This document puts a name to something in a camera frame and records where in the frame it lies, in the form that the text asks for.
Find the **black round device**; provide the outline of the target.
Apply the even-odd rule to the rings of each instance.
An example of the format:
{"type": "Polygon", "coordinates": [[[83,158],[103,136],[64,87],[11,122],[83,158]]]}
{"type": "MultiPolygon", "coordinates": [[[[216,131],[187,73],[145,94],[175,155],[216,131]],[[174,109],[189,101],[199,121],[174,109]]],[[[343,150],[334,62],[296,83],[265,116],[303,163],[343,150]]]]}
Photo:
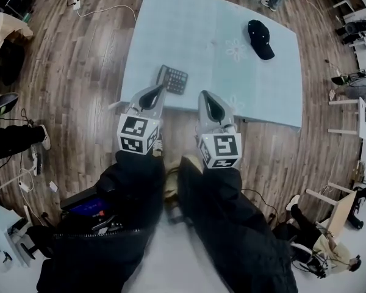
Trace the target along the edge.
{"type": "Polygon", "coordinates": [[[354,43],[356,40],[366,37],[366,20],[351,21],[343,27],[346,37],[343,38],[344,45],[354,43]]]}

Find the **wooden desk with white legs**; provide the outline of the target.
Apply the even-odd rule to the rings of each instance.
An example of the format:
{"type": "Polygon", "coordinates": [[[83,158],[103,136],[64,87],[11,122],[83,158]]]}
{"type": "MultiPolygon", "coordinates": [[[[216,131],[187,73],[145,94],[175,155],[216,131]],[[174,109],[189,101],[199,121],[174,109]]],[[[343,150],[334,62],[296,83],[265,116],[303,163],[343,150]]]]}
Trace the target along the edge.
{"type": "Polygon", "coordinates": [[[328,187],[345,192],[346,195],[339,201],[335,201],[329,197],[324,196],[323,194],[314,192],[310,189],[306,189],[305,193],[334,207],[329,219],[321,223],[315,222],[315,224],[317,228],[322,230],[322,232],[329,231],[335,238],[337,238],[341,235],[341,232],[346,224],[348,215],[351,211],[356,197],[356,191],[347,189],[346,187],[342,187],[334,183],[328,183],[328,187]]]}

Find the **black baseball cap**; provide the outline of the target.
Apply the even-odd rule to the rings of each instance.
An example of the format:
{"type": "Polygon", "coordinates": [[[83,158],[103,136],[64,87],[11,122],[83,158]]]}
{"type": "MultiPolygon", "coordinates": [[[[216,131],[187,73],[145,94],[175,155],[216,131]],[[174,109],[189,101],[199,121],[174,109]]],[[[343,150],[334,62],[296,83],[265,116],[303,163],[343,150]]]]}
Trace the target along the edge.
{"type": "Polygon", "coordinates": [[[248,22],[248,35],[250,45],[260,59],[271,60],[275,57],[270,46],[270,32],[261,21],[251,20],[248,22]]]}

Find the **person's white shirt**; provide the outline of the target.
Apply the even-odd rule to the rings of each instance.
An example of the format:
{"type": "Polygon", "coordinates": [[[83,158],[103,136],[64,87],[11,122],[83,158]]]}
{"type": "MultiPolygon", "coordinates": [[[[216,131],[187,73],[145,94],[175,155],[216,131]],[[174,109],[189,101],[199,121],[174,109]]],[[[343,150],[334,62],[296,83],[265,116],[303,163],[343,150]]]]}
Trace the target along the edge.
{"type": "Polygon", "coordinates": [[[163,211],[127,293],[230,293],[195,230],[163,211]]]}

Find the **person's black jacket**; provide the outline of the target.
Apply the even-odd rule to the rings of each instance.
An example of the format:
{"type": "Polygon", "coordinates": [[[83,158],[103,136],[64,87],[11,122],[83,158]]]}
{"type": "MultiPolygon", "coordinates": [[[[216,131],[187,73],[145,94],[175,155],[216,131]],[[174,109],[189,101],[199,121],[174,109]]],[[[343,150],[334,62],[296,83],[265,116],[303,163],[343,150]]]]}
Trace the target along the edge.
{"type": "MultiPolygon", "coordinates": [[[[143,261],[157,225],[104,234],[56,234],[52,256],[42,265],[37,292],[127,293],[126,286],[143,261]]],[[[247,272],[231,264],[226,275],[209,258],[230,293],[298,293],[288,257],[276,258],[281,268],[274,272],[274,262],[249,256],[247,272]]]]}

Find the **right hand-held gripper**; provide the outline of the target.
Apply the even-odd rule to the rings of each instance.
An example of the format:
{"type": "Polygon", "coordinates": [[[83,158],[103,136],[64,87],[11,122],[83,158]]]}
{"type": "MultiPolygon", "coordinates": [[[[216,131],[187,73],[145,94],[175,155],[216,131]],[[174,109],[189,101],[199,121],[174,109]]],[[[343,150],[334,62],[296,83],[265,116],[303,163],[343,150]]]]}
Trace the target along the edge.
{"type": "Polygon", "coordinates": [[[196,141],[208,169],[237,168],[242,158],[241,133],[229,104],[210,91],[203,90],[198,97],[196,141]]]}

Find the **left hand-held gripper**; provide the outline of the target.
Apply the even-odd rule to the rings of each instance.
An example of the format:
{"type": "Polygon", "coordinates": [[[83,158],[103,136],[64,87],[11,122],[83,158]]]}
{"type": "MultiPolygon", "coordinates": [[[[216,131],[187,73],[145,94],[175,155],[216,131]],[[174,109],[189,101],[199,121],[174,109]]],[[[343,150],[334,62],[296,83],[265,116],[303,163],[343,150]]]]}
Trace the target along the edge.
{"type": "Polygon", "coordinates": [[[161,155],[161,115],[167,90],[163,85],[146,87],[137,92],[126,113],[120,115],[117,139],[121,151],[161,155]]]}

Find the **person's legs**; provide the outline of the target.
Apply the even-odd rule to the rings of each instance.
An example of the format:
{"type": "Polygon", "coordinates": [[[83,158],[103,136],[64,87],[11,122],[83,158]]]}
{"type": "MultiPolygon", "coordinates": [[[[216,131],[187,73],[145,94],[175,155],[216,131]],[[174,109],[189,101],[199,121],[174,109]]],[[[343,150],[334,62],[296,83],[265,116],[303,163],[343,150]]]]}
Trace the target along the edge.
{"type": "Polygon", "coordinates": [[[172,163],[165,165],[163,138],[160,134],[150,150],[150,159],[154,163],[155,180],[160,182],[163,200],[166,203],[185,200],[185,196],[203,184],[204,168],[199,157],[189,153],[172,163]]]}

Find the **person's left forearm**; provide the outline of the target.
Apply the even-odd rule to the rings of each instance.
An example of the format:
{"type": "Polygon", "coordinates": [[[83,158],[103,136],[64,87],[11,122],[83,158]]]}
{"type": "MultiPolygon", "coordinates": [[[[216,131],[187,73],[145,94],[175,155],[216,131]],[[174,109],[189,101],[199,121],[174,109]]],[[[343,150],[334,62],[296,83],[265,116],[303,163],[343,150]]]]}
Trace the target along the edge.
{"type": "Polygon", "coordinates": [[[165,167],[161,157],[118,151],[116,163],[96,183],[126,230],[142,230],[159,221],[163,209],[165,167]]]}

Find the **light blue flowered tablecloth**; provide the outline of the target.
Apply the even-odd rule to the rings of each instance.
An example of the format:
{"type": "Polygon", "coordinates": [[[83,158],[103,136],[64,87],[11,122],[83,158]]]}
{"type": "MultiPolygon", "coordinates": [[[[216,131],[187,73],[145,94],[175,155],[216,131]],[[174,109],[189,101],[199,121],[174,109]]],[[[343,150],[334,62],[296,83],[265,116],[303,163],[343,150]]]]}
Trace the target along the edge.
{"type": "Polygon", "coordinates": [[[235,116],[302,126],[303,86],[296,34],[225,0],[143,0],[124,71],[120,101],[155,85],[162,65],[188,74],[183,95],[165,106],[197,111],[199,93],[223,99],[235,116]],[[262,60],[250,45],[248,22],[261,21],[275,54],[262,60]]]}

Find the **person's right forearm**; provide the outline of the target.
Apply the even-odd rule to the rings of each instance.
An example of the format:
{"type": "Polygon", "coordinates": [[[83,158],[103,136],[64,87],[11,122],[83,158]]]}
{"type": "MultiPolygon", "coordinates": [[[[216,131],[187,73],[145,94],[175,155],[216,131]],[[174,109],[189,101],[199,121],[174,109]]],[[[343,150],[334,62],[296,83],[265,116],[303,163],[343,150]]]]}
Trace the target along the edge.
{"type": "Polygon", "coordinates": [[[241,191],[234,168],[202,168],[194,157],[181,159],[178,176],[183,213],[211,256],[276,257],[282,251],[262,211],[241,191]]]}

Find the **white cabinet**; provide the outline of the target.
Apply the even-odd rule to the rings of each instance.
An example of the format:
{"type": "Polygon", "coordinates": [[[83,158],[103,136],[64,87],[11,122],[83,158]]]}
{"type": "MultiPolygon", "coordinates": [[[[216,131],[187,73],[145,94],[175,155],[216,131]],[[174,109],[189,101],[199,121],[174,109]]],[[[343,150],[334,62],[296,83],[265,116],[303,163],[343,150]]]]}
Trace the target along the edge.
{"type": "Polygon", "coordinates": [[[27,219],[0,205],[0,252],[11,258],[15,266],[29,267],[31,259],[21,243],[29,241],[26,231],[30,227],[31,223],[27,219]]]}

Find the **black device with blue screen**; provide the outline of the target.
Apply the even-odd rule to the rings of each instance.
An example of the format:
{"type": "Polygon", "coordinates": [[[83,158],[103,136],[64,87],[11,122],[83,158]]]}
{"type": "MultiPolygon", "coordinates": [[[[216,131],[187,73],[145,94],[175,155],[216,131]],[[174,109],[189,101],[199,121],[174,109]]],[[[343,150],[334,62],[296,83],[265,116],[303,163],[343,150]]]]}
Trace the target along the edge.
{"type": "Polygon", "coordinates": [[[96,187],[73,195],[60,204],[62,218],[57,226],[65,234],[104,234],[123,229],[114,204],[96,187]]]}

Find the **white table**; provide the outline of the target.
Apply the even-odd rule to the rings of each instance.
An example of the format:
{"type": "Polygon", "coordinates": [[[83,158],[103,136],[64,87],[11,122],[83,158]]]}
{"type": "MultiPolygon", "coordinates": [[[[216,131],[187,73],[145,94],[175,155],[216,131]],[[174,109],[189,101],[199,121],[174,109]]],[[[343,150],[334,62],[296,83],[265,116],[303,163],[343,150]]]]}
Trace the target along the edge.
{"type": "MultiPolygon", "coordinates": [[[[124,101],[117,101],[115,103],[109,104],[107,107],[107,110],[112,110],[114,108],[117,107],[121,107],[121,106],[127,106],[129,103],[128,102],[124,102],[124,101]]],[[[244,118],[244,117],[238,117],[236,116],[238,119],[243,120],[244,123],[262,123],[262,124],[274,124],[274,125],[281,125],[281,126],[285,126],[288,127],[296,132],[300,132],[301,131],[301,127],[297,127],[297,126],[290,126],[290,125],[284,125],[284,124],[280,124],[280,123],[275,123],[272,121],[263,121],[263,120],[257,120],[257,119],[253,119],[253,118],[244,118]]]]}

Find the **black calculator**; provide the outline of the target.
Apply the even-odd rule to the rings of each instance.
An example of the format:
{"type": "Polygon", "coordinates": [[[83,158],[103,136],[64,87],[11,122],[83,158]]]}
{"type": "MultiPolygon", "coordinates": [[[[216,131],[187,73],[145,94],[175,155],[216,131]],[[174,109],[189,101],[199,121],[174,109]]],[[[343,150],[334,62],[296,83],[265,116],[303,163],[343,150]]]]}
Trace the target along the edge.
{"type": "Polygon", "coordinates": [[[157,75],[156,85],[162,85],[167,92],[183,95],[188,80],[188,74],[183,71],[162,65],[157,75]]]}

